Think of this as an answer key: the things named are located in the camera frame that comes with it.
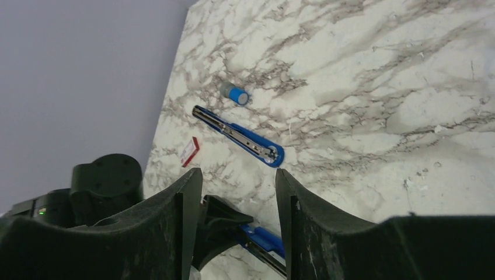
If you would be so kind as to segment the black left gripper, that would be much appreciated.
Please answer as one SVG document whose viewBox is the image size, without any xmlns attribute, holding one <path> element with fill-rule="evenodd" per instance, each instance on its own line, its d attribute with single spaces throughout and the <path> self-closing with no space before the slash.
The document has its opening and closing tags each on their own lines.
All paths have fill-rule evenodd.
<svg viewBox="0 0 495 280">
<path fill-rule="evenodd" d="M 69 188 L 17 203 L 4 217 L 24 216 L 62 228 L 92 226 L 143 199 L 140 164 L 114 153 L 75 166 Z"/>
</svg>

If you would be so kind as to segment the blue black stapler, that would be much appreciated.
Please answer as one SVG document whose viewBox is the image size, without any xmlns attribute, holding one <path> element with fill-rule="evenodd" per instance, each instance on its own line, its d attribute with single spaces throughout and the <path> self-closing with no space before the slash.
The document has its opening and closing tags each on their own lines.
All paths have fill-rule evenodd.
<svg viewBox="0 0 495 280">
<path fill-rule="evenodd" d="M 269 167 L 277 168 L 282 164 L 285 156 L 282 146 L 238 124 L 227 122 L 204 107 L 194 106 L 192 115 Z"/>
</svg>

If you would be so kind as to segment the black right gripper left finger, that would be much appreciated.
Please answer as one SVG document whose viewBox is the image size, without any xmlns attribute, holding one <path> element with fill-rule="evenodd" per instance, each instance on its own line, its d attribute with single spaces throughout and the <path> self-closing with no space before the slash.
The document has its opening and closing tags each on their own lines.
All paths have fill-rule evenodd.
<svg viewBox="0 0 495 280">
<path fill-rule="evenodd" d="M 93 226 L 1 219 L 2 279 L 188 279 L 203 176 L 192 168 L 165 190 Z"/>
</svg>

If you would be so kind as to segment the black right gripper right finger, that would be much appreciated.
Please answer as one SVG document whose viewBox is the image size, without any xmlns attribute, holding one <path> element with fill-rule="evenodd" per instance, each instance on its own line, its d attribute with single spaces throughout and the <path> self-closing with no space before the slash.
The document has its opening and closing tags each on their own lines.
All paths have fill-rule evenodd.
<svg viewBox="0 0 495 280">
<path fill-rule="evenodd" d="M 493 216 L 395 216 L 372 223 L 276 172 L 288 279 L 493 279 Z"/>
</svg>

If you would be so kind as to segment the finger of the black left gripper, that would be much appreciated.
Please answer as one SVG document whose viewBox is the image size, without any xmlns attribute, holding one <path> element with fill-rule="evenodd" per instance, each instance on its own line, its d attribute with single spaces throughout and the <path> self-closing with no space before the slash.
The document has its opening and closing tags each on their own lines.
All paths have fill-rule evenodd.
<svg viewBox="0 0 495 280">
<path fill-rule="evenodd" d="M 192 266 L 202 270 L 217 255 L 239 244 L 239 227 L 254 218 L 217 195 L 205 195 L 200 205 Z"/>
</svg>

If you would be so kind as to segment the red white staple box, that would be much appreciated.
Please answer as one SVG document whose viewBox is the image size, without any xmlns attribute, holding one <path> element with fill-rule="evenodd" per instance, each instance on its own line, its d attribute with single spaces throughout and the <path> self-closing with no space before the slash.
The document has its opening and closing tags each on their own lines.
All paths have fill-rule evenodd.
<svg viewBox="0 0 495 280">
<path fill-rule="evenodd" d="M 198 144 L 198 140 L 195 136 L 193 136 L 180 154 L 181 167 L 186 167 L 199 152 L 199 150 L 200 147 Z"/>
</svg>

